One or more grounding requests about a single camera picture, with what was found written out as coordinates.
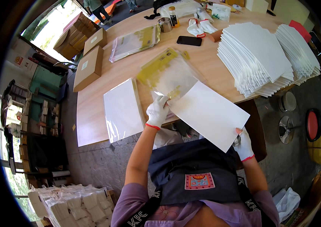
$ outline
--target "hand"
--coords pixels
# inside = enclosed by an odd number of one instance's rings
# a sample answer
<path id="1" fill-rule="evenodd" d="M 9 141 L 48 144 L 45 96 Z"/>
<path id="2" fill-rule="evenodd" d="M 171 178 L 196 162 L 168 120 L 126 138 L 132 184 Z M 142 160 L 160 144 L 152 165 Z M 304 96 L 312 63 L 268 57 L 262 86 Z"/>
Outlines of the hand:
<path id="1" fill-rule="evenodd" d="M 251 140 L 249 137 L 249 133 L 246 131 L 245 127 L 243 127 L 242 130 L 236 128 L 236 133 L 238 133 L 241 140 L 240 143 L 234 147 L 234 149 L 238 153 L 241 161 L 244 162 L 255 156 L 251 148 Z"/>
<path id="2" fill-rule="evenodd" d="M 146 125 L 160 130 L 160 127 L 165 121 L 169 111 L 169 107 L 165 106 L 167 101 L 167 96 L 159 96 L 148 106 L 147 115 L 149 116 L 149 120 Z"/>

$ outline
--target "purple shirt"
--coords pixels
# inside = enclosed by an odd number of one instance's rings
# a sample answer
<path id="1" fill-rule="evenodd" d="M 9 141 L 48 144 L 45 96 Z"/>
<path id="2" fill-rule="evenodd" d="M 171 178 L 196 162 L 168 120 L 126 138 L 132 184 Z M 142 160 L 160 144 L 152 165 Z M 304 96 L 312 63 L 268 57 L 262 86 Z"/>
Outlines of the purple shirt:
<path id="1" fill-rule="evenodd" d="M 268 191 L 259 191 L 254 195 L 255 201 L 267 216 L 279 226 L 279 214 Z M 123 224 L 131 215 L 149 200 L 148 191 L 138 183 L 130 183 L 123 187 L 120 198 L 115 206 L 111 227 Z M 208 200 L 160 206 L 148 218 L 145 227 L 183 227 L 191 220 L 197 211 L 206 204 L 213 213 L 224 220 L 231 227 L 256 226 L 261 227 L 261 213 L 259 210 L 249 211 L 244 203 L 221 204 Z"/>

